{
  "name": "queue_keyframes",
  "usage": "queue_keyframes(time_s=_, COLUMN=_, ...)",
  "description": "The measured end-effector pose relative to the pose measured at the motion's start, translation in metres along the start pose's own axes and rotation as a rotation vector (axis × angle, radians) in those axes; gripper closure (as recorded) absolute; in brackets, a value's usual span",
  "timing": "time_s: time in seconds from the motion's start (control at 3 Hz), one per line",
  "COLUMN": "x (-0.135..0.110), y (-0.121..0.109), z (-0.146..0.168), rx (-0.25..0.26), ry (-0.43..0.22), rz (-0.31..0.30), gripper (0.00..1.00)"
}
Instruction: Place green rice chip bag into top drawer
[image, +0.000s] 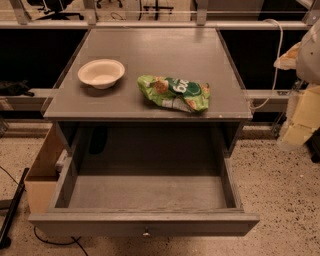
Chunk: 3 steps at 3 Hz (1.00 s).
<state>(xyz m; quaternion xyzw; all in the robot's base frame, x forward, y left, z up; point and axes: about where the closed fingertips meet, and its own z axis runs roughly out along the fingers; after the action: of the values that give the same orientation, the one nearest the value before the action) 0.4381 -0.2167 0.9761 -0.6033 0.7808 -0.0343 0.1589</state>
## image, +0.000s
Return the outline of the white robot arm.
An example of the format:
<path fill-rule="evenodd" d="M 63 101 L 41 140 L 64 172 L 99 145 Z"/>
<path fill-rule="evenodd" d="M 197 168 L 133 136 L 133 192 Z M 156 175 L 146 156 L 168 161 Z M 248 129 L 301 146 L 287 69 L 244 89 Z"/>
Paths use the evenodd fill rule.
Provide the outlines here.
<path fill-rule="evenodd" d="M 294 150 L 302 146 L 320 128 L 320 20 L 274 62 L 278 69 L 294 69 L 308 84 L 302 92 L 290 94 L 286 121 L 280 129 L 278 146 Z"/>

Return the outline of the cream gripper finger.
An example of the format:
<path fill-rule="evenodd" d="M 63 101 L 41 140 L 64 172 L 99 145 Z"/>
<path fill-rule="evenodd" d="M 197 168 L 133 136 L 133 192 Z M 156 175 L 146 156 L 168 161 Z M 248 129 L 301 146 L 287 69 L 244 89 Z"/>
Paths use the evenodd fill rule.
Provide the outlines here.
<path fill-rule="evenodd" d="M 320 128 L 320 86 L 309 85 L 305 90 L 292 92 L 277 145 L 291 151 L 303 146 Z"/>
<path fill-rule="evenodd" d="M 290 69 L 295 70 L 296 58 L 298 55 L 298 50 L 300 45 L 301 45 L 300 42 L 296 43 L 286 53 L 278 57 L 274 62 L 274 67 L 281 70 L 290 70 Z"/>

